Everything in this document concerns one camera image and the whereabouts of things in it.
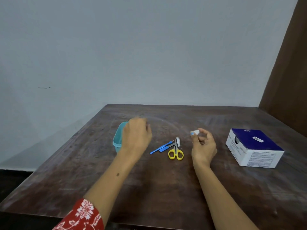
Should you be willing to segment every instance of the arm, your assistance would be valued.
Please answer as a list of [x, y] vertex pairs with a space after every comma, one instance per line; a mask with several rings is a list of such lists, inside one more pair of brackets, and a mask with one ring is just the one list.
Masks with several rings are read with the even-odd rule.
[[104, 225], [124, 180], [146, 150], [151, 138], [151, 128], [146, 124], [146, 119], [131, 119], [123, 129], [121, 150], [105, 173], [84, 195], [98, 209]]
[[257, 230], [256, 225], [236, 204], [210, 168], [210, 162], [217, 153], [212, 134], [202, 128], [198, 130], [206, 134], [206, 137], [197, 136], [191, 132], [193, 165], [215, 228], [217, 230]]

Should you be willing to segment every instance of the white sticker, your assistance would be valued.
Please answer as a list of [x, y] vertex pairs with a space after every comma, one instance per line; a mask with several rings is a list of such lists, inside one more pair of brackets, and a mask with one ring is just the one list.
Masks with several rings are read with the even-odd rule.
[[258, 137], [253, 137], [253, 139], [255, 139], [256, 141], [259, 141], [260, 143], [262, 143], [262, 142], [264, 142], [264, 140], [262, 140], [262, 139], [259, 139]]

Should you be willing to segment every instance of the red floral sleeve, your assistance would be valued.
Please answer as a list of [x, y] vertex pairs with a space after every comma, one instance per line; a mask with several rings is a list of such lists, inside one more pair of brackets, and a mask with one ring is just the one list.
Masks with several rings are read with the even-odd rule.
[[52, 230], [103, 230], [98, 210], [86, 199], [76, 202], [72, 210]]

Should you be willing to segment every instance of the yellow scissor handle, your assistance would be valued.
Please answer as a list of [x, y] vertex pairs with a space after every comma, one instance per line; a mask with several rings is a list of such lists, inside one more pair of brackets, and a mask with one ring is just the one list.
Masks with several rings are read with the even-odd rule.
[[171, 150], [169, 150], [168, 155], [169, 155], [169, 158], [172, 159], [172, 160], [173, 160], [175, 157], [176, 157], [177, 160], [179, 160], [179, 161], [181, 161], [181, 160], [183, 159], [183, 152], [182, 152], [181, 150], [178, 150], [178, 149], [177, 149], [177, 154], [175, 153], [175, 149], [171, 149]]

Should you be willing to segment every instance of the dark brown tabletop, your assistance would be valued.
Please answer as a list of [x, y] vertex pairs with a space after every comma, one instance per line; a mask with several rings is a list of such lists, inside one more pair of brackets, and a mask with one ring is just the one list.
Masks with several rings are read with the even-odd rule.
[[[116, 155], [121, 122], [147, 117], [153, 138], [126, 179], [109, 221], [176, 229], [214, 229], [193, 169], [190, 131], [208, 129], [218, 153], [212, 170], [260, 229], [307, 225], [307, 138], [254, 107], [106, 105], [0, 205], [1, 211], [64, 217]], [[275, 169], [239, 166], [225, 145], [231, 128], [259, 129], [285, 153]], [[184, 159], [149, 152], [180, 137]]]

